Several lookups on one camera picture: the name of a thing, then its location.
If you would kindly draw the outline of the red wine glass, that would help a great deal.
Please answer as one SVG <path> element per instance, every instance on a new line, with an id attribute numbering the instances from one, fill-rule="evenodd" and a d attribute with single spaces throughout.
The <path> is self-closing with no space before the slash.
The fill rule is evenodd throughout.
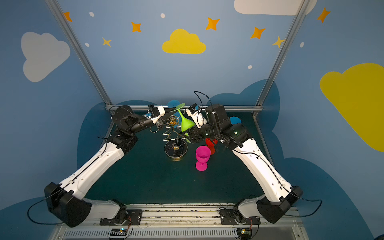
<path id="1" fill-rule="evenodd" d="M 218 144 L 218 141 L 216 139 L 206 138 L 205 143 L 207 147 L 210 149 L 211 155 L 213 155 L 216 152 L 215 146 Z"/>

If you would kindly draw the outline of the pink wine glass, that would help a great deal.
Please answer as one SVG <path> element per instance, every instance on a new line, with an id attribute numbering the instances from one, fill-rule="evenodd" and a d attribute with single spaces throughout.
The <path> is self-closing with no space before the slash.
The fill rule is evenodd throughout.
<path id="1" fill-rule="evenodd" d="M 207 162 L 211 156 L 211 150 L 209 147 L 200 146 L 196 149 L 196 169 L 200 172 L 205 171 L 208 168 Z"/>

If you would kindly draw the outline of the blue wine glass front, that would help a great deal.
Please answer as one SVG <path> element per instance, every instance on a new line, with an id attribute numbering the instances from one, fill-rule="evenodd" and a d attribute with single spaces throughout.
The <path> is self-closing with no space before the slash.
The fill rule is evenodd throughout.
<path id="1" fill-rule="evenodd" d="M 230 121 L 232 125 L 241 124 L 242 120 L 238 117 L 230 117 Z"/>

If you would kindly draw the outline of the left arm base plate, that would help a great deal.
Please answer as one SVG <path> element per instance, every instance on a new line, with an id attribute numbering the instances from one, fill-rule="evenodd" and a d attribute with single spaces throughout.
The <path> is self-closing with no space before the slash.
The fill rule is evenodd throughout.
<path id="1" fill-rule="evenodd" d="M 120 209 L 114 218 L 103 218 L 100 226 L 138 226 L 142 219 L 142 210 Z"/>

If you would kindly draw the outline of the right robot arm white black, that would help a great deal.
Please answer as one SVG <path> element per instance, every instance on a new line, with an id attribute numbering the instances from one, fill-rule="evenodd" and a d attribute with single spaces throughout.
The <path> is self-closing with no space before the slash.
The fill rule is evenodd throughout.
<path id="1" fill-rule="evenodd" d="M 189 118 L 182 120 L 182 135 L 193 144 L 209 138 L 228 147 L 245 164 L 264 192 L 260 197 L 245 199 L 234 206 L 238 222 L 261 216 L 269 223 L 276 223 L 303 195 L 303 190 L 292 186 L 278 173 L 247 128 L 241 123 L 232 124 L 223 105 L 206 107 L 206 117 L 196 107 L 192 105 L 186 110 Z"/>

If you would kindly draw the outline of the gold wire wine glass rack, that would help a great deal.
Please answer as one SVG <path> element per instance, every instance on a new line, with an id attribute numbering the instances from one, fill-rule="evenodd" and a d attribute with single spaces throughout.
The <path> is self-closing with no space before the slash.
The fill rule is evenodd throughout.
<path id="1" fill-rule="evenodd" d="M 173 161 L 180 161 L 188 151 L 186 138 L 182 136 L 181 117 L 170 116 L 162 125 L 165 131 L 162 133 L 165 143 L 164 151 L 167 157 Z"/>

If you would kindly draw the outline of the green wine glass back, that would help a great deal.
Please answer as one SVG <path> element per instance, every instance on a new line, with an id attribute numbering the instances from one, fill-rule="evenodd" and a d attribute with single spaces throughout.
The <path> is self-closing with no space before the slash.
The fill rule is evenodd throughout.
<path id="1" fill-rule="evenodd" d="M 176 110 L 179 112 L 180 117 L 182 118 L 182 123 L 181 123 L 182 135 L 185 131 L 187 131 L 188 129 L 190 129 L 196 125 L 193 121 L 185 118 L 184 115 L 182 114 L 181 108 L 184 106 L 185 106 L 185 103 L 182 103 L 182 104 L 179 104 L 178 106 L 176 106 Z"/>

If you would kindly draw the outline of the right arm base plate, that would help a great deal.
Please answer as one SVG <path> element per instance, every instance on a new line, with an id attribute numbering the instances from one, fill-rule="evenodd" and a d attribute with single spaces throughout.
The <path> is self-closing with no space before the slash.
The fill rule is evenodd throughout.
<path id="1" fill-rule="evenodd" d="M 259 225 L 261 220 L 258 216 L 243 218 L 235 214 L 233 209 L 219 208 L 221 225 Z"/>

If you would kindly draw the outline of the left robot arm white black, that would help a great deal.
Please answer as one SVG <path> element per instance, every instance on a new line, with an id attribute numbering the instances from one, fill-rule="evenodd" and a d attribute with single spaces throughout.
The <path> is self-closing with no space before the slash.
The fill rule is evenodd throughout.
<path id="1" fill-rule="evenodd" d="M 136 142 L 136 134 L 152 126 L 160 127 L 182 105 L 173 108 L 148 106 L 148 113 L 137 115 L 130 106 L 118 107 L 111 116 L 115 132 L 101 149 L 76 172 L 59 184 L 50 183 L 44 189 L 47 207 L 68 227 L 76 227 L 85 220 L 100 219 L 112 225 L 126 225 L 128 212 L 118 201 L 91 201 L 85 199 L 94 183 L 118 160 L 127 154 Z"/>

